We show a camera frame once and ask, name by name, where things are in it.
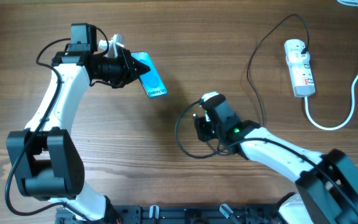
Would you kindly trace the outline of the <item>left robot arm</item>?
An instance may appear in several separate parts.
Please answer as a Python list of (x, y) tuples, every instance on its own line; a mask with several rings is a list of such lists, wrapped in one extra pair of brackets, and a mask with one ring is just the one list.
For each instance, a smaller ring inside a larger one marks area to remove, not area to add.
[(119, 35), (98, 42), (99, 27), (71, 25), (63, 51), (47, 65), (52, 77), (33, 118), (12, 131), (6, 147), (12, 164), (6, 192), (16, 183), (21, 195), (60, 206), (83, 223), (120, 223), (107, 196), (85, 182), (85, 167), (70, 133), (80, 101), (97, 83), (122, 88), (152, 72), (143, 52), (125, 49)]

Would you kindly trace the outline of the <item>cyan screen smartphone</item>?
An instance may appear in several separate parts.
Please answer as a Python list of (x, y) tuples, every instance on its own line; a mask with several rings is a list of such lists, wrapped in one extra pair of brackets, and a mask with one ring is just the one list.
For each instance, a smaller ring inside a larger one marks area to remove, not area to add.
[(141, 63), (149, 66), (150, 71), (146, 74), (143, 74), (139, 77), (139, 80), (144, 87), (146, 95), (149, 98), (155, 98), (158, 96), (163, 96), (168, 93), (160, 75), (158, 74), (157, 69), (154, 66), (154, 63), (147, 52), (134, 52), (131, 55)]

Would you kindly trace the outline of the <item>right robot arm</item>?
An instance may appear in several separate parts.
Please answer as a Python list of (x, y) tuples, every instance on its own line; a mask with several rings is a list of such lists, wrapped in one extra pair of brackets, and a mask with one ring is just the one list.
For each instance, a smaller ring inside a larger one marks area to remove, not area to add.
[(259, 162), (293, 182), (297, 192), (279, 205), (287, 223), (358, 223), (358, 169), (344, 152), (327, 154), (296, 146), (251, 120), (241, 120), (224, 95), (204, 94), (195, 118), (200, 141)]

